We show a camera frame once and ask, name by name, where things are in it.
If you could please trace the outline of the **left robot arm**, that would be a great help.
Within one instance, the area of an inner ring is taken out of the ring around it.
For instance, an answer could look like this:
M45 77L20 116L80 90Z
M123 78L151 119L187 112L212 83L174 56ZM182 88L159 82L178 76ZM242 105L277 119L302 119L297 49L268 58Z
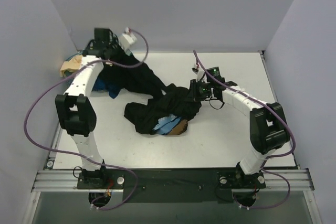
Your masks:
M82 160L79 179L95 188L103 188L108 182L108 175L102 166L104 160L99 154L93 133L97 116L89 97L103 70L101 59L107 60L108 53L118 46L118 38L109 28L95 28L94 39L89 41L82 53L80 72L65 93L55 98L60 126L75 142Z

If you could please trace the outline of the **black graphic t shirt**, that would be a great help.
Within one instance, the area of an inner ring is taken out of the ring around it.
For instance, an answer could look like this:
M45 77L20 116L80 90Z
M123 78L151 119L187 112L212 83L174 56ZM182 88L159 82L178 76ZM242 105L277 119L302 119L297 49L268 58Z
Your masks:
M148 103L128 103L124 117L130 121L140 134L177 136L188 128L188 122L200 111L200 102L189 101L189 90L173 86L169 92Z

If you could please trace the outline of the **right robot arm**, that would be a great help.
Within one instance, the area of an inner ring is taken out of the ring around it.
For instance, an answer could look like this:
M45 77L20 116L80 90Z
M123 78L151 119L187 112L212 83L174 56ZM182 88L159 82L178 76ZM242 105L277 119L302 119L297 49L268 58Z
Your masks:
M235 82L226 82L219 67L205 72L195 64L192 71L196 79L190 81L188 100L218 100L222 105L228 104L249 118L251 148L237 163L234 180L240 187L248 186L253 180L261 183L260 171L267 157L290 140L290 134L283 125L286 118L282 106L277 102L266 103L256 99Z

